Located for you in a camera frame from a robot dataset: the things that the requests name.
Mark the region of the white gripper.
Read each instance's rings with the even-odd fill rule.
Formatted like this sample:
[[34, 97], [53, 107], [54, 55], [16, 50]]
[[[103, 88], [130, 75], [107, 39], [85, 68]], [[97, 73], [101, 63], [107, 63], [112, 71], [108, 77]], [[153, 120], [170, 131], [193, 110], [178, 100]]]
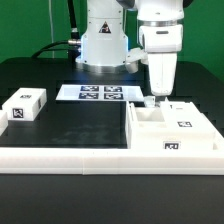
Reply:
[[169, 96], [172, 93], [176, 64], [176, 53], [150, 53], [148, 55], [150, 87], [154, 96]]

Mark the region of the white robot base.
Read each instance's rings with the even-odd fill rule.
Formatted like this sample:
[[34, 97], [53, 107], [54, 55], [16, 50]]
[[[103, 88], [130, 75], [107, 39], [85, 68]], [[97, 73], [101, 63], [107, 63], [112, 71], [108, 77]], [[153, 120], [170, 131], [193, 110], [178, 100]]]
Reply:
[[76, 66], [95, 73], [119, 73], [125, 69], [127, 52], [122, 6], [116, 0], [87, 0], [87, 29]]

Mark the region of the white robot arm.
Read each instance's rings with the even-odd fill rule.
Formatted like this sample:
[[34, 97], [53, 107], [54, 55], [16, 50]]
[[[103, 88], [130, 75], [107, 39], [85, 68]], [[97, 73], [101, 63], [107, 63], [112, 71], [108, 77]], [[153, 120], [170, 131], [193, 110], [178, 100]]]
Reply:
[[184, 0], [117, 0], [127, 10], [136, 10], [141, 48], [126, 55], [126, 68], [137, 71], [138, 62], [148, 66], [151, 93], [172, 93], [177, 53], [182, 49]]

